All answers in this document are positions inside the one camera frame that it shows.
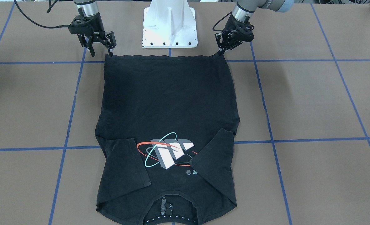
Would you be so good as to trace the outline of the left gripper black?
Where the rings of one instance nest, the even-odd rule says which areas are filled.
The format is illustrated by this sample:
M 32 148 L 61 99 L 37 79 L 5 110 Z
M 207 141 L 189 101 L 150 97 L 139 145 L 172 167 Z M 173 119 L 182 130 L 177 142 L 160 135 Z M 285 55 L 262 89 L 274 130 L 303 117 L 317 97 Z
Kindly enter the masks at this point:
M 229 17 L 223 29 L 215 29 L 215 39 L 219 48 L 217 55 L 223 56 L 226 50 L 232 50 L 241 45 L 243 42 L 251 42 L 254 39 L 254 26 L 250 24 L 249 15 L 244 20 L 237 20 L 232 14 L 227 14 L 216 24 L 218 25 L 223 19 Z

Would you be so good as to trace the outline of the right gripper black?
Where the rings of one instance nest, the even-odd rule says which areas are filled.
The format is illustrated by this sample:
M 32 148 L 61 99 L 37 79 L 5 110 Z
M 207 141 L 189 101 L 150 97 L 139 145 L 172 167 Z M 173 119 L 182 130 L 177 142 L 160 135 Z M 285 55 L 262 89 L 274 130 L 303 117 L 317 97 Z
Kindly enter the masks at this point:
M 102 43 L 108 49 L 109 57 L 113 56 L 116 39 L 114 32 L 106 32 L 103 27 L 100 13 L 90 17 L 76 16 L 69 24 L 69 32 L 76 34 L 82 47 L 88 47 L 92 57 L 96 55 L 92 44 Z

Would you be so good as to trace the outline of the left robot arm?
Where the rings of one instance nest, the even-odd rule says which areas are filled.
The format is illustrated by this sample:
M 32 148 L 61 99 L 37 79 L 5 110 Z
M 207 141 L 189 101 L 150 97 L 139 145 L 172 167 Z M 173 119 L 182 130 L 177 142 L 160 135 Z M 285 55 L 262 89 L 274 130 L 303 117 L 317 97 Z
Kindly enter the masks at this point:
M 256 9 L 269 9 L 275 12 L 287 12 L 293 6 L 293 0 L 238 0 L 232 12 L 221 18 L 216 25 L 223 19 L 228 18 L 223 29 L 216 29 L 215 40 L 219 51 L 218 55 L 224 55 L 228 50 L 232 50 L 243 42 L 252 42 L 254 39 L 254 26 L 250 23 L 252 15 Z

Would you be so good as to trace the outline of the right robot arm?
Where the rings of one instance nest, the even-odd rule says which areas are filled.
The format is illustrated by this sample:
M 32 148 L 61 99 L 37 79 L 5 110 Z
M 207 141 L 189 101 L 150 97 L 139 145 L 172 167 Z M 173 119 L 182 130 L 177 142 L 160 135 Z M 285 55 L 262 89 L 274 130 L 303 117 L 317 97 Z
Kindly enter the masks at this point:
M 76 34 L 82 47 L 88 49 L 91 56 L 95 56 L 93 43 L 103 44 L 113 56 L 116 47 L 114 32 L 104 30 L 101 14 L 96 0 L 74 0 L 79 15 L 69 24 L 69 32 Z

